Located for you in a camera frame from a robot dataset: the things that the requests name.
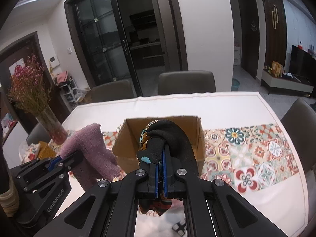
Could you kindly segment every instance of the television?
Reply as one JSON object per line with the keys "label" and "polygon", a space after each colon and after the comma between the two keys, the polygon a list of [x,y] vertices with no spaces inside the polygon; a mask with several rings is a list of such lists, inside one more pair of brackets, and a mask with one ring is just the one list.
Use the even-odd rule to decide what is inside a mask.
{"label": "television", "polygon": [[292,45],[289,73],[307,78],[316,85],[316,60],[307,52]]}

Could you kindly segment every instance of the white wall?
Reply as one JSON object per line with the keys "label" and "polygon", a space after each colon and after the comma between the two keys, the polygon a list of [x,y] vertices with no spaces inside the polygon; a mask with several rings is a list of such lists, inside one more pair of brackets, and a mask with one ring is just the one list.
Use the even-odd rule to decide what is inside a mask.
{"label": "white wall", "polygon": [[306,52],[310,45],[316,47],[316,25],[300,9],[287,0],[283,0],[286,25],[287,25],[287,47],[284,68],[286,71],[290,67],[292,45],[303,44]]}
{"label": "white wall", "polygon": [[[0,31],[0,50],[4,49],[16,40],[35,31],[37,32],[39,45],[41,47],[46,66],[47,68],[49,68],[50,65],[48,60],[56,53],[48,32],[47,23],[44,19],[34,19],[29,22],[23,22],[8,29],[2,28]],[[61,71],[62,70],[60,67],[56,67],[53,70],[53,73],[56,74]]]}
{"label": "white wall", "polygon": [[[65,1],[66,0],[61,0],[49,17],[47,17],[48,31],[63,70],[67,70],[68,73],[72,75],[78,88],[85,89],[88,88],[89,85],[83,74],[72,43],[64,8]],[[67,52],[69,47],[72,50],[71,54]]]}
{"label": "white wall", "polygon": [[209,70],[216,90],[231,90],[233,18],[229,0],[178,0],[189,70]]}

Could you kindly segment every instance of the dining table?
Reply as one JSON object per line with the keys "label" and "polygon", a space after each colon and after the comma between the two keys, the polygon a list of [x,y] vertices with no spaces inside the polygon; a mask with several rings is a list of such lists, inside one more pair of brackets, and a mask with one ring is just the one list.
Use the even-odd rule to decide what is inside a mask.
{"label": "dining table", "polygon": [[[288,237],[299,236],[308,223],[305,174],[286,129],[258,92],[173,94],[85,104],[77,106],[62,125],[77,131],[99,123],[110,145],[127,118],[180,115],[198,116],[209,137],[201,177],[222,178]],[[243,181],[240,175],[249,172],[251,181]],[[75,177],[69,181],[72,189],[56,216],[84,194]],[[162,216],[138,212],[135,236],[176,236],[171,227],[179,221],[184,222],[184,210],[177,200]]]}

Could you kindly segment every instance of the door handle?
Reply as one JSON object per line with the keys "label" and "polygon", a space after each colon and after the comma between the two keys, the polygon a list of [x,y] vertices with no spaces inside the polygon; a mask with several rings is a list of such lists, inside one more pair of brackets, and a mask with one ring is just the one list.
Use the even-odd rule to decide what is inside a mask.
{"label": "door handle", "polygon": [[125,51],[125,53],[126,53],[126,55],[128,54],[128,50],[127,50],[127,46],[126,46],[126,41],[125,41],[125,39],[123,39],[123,49],[124,49],[124,51]]}
{"label": "door handle", "polygon": [[275,21],[276,21],[276,23],[279,23],[279,15],[277,13],[277,7],[276,7],[275,4],[273,5],[273,9],[274,9],[274,13],[275,13],[275,16],[276,16]]}
{"label": "door handle", "polygon": [[272,11],[272,27],[274,29],[277,29],[277,22],[276,22],[276,17],[275,17],[275,12]]}

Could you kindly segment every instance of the sliding glass door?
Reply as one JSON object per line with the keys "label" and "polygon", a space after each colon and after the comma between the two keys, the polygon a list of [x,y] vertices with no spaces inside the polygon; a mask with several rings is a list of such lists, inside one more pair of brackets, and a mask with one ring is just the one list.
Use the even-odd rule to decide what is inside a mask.
{"label": "sliding glass door", "polygon": [[116,0],[77,0],[81,43],[95,84],[129,79],[142,95]]}

